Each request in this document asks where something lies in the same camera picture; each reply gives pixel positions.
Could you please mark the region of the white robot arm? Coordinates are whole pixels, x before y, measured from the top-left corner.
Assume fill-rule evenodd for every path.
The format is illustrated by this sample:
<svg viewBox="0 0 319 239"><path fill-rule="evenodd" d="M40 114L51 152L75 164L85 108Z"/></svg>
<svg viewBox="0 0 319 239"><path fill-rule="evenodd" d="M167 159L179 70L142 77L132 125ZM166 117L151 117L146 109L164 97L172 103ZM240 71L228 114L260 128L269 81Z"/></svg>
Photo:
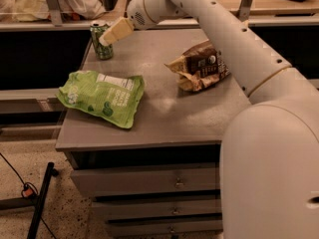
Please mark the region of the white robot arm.
<svg viewBox="0 0 319 239"><path fill-rule="evenodd" d="M132 0L103 45L190 16L251 105L220 153L224 239L319 239L319 91L217 0Z"/></svg>

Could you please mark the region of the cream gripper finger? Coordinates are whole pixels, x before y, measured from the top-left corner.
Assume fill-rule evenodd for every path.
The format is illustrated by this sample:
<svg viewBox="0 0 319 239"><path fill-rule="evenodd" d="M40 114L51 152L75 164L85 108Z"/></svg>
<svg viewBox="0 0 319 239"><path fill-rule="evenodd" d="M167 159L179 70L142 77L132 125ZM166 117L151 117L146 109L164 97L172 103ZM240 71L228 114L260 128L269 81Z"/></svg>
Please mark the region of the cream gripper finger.
<svg viewBox="0 0 319 239"><path fill-rule="evenodd" d="M132 21L128 18L120 17L102 34L99 42L103 46L109 46L130 36L133 32L134 25Z"/></svg>

